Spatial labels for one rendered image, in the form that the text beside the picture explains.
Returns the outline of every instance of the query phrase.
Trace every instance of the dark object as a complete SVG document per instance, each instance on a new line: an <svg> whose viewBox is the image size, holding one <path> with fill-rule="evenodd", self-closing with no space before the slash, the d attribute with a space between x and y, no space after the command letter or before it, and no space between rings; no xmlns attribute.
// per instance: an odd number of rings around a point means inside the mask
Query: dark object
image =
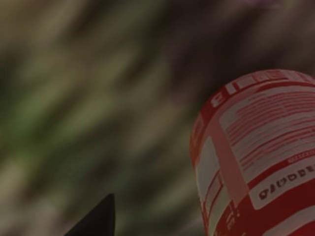
<svg viewBox="0 0 315 236"><path fill-rule="evenodd" d="M109 194L64 236L114 236L115 200Z"/></svg>

